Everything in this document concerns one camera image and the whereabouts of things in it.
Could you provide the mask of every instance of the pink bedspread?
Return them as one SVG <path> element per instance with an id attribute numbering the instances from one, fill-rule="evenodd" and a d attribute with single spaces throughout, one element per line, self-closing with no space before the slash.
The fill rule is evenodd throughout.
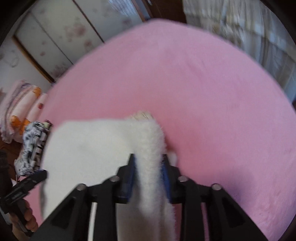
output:
<path id="1" fill-rule="evenodd" d="M 150 21 L 76 64 L 40 120 L 139 110 L 163 127 L 182 174 L 222 184 L 269 240 L 280 238 L 296 213 L 296 115 L 260 66 L 211 34 Z"/>

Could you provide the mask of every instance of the metal screw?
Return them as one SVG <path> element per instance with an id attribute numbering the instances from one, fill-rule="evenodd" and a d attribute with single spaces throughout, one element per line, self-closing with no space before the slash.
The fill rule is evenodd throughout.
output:
<path id="1" fill-rule="evenodd" d="M 183 183 L 183 182 L 187 182 L 188 181 L 188 177 L 186 176 L 180 176 L 178 177 L 179 182 Z"/>
<path id="2" fill-rule="evenodd" d="M 215 183 L 212 185 L 212 189 L 215 190 L 215 191 L 219 191 L 222 189 L 221 185 Z"/>
<path id="3" fill-rule="evenodd" d="M 120 180 L 119 176 L 113 176 L 110 178 L 110 181 L 113 182 L 113 183 L 116 183 Z"/>
<path id="4" fill-rule="evenodd" d="M 79 185 L 76 187 L 76 189 L 77 189 L 78 191 L 82 191 L 82 190 L 86 189 L 86 185 L 83 184 L 83 183 L 81 183 L 81 184 L 79 184 Z"/>

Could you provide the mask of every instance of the pink folded blanket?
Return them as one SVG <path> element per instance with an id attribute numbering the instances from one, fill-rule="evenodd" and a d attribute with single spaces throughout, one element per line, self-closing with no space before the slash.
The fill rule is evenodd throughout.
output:
<path id="1" fill-rule="evenodd" d="M 31 86 L 31 84 L 24 80 L 16 81 L 0 105 L 0 132 L 2 140 L 6 143 L 11 143 L 15 134 L 9 117 L 16 104 L 31 89 Z"/>

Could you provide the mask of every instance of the black and white patterned fabric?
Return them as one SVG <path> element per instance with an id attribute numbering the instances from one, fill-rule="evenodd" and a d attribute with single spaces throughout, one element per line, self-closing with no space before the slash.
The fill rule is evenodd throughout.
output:
<path id="1" fill-rule="evenodd" d="M 15 170 L 19 176 L 29 176 L 40 168 L 43 149 L 50 133 L 49 121 L 33 122 L 25 128 L 23 134 L 23 150 L 15 160 Z"/>

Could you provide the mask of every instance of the white towel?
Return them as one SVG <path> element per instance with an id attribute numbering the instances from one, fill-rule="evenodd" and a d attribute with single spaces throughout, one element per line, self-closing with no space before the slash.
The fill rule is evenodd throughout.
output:
<path id="1" fill-rule="evenodd" d="M 78 184 L 100 184 L 136 157 L 137 180 L 129 204 L 117 205 L 118 240 L 174 241 L 174 209 L 160 179 L 164 134 L 154 120 L 68 122 L 48 140 L 42 168 L 46 218 Z"/>

